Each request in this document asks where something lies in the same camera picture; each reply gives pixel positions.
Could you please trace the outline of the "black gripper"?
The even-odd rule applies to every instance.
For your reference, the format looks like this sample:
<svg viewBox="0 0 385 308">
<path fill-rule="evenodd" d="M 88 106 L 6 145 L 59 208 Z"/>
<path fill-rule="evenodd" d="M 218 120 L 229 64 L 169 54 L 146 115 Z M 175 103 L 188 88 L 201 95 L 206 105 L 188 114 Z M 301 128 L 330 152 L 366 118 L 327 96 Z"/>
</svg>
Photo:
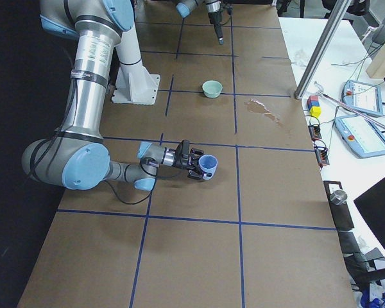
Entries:
<svg viewBox="0 0 385 308">
<path fill-rule="evenodd" d="M 190 141 L 184 139 L 175 150 L 173 167 L 189 170 L 188 178 L 193 180 L 210 180 L 212 172 L 202 171 L 198 166 L 198 159 L 205 152 L 200 149 L 190 148 Z"/>
<path fill-rule="evenodd" d="M 210 23 L 214 26 L 214 31 L 218 39 L 219 45 L 224 44 L 223 31 L 222 31 L 222 13 L 221 11 L 208 13 Z"/>
</svg>

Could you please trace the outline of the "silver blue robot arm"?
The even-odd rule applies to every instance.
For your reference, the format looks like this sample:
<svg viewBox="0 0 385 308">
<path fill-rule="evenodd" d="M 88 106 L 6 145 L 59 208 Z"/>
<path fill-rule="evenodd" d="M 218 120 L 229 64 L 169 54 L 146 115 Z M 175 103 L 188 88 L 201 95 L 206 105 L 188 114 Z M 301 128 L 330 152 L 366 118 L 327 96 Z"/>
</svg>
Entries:
<svg viewBox="0 0 385 308">
<path fill-rule="evenodd" d="M 214 27 L 215 34 L 218 39 L 219 45 L 224 44 L 223 31 L 222 31 L 222 13 L 221 13 L 221 1 L 216 0 L 181 0 L 175 1 L 175 7 L 179 15 L 184 19 L 191 14 L 202 3 L 205 4 L 209 21 Z"/>
<path fill-rule="evenodd" d="M 142 142 L 138 164 L 110 158 L 99 125 L 113 56 L 120 62 L 115 102 L 152 105 L 160 82 L 142 64 L 130 1 L 41 1 L 40 20 L 46 32 L 76 40 L 78 46 L 61 125 L 54 136 L 33 142 L 22 155 L 29 178 L 71 190 L 116 180 L 151 191 L 162 165 L 184 169 L 197 180 L 214 176 L 216 158 L 190 148 L 188 141 L 176 149 Z"/>
</svg>

